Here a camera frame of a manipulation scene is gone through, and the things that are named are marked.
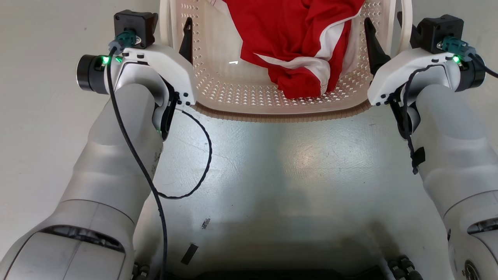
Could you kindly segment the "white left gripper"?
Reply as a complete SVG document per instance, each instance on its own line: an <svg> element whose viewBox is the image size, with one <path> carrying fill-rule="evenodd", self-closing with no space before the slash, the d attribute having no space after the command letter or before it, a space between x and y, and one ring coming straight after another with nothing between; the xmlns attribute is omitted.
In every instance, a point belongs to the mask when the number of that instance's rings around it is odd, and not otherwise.
<svg viewBox="0 0 498 280"><path fill-rule="evenodd" d="M116 89L126 84L142 84L162 106L167 95L180 95L182 106L197 103L198 89L193 67L193 20L183 27L179 53L167 45L153 44L146 49L127 48L125 57L116 64Z"/></svg>

